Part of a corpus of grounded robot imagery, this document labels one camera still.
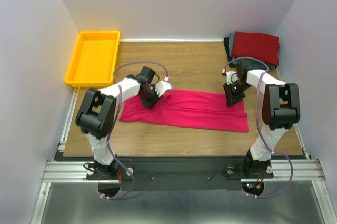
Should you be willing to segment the pink t shirt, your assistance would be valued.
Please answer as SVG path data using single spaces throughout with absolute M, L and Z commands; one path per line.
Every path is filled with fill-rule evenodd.
M 120 121 L 239 133 L 249 131 L 242 101 L 228 107 L 224 94 L 189 90 L 165 93 L 152 109 L 145 108 L 138 96 L 130 98 L 124 102 Z

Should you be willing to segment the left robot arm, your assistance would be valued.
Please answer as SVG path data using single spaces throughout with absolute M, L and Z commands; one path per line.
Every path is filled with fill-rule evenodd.
M 144 66 L 137 75 L 128 75 L 119 83 L 109 87 L 88 89 L 76 115 L 75 123 L 90 143 L 94 155 L 93 164 L 86 164 L 87 174 L 98 174 L 104 178 L 113 178 L 118 164 L 109 148 L 112 130 L 118 119 L 115 112 L 121 110 L 122 103 L 130 98 L 139 97 L 143 106 L 152 109 L 163 97 L 162 82 L 153 83 L 158 74 Z

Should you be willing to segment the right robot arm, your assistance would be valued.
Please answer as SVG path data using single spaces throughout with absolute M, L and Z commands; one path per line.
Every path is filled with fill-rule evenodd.
M 243 173 L 249 177 L 256 174 L 272 173 L 271 157 L 283 134 L 300 120 L 299 87 L 295 83 L 285 83 L 269 74 L 269 69 L 254 69 L 251 58 L 237 60 L 235 71 L 222 70 L 226 77 L 223 85 L 226 105 L 234 106 L 243 101 L 245 91 L 255 87 L 257 95 L 263 95 L 261 107 L 255 107 L 255 120 L 259 136 L 249 148 L 242 164 Z

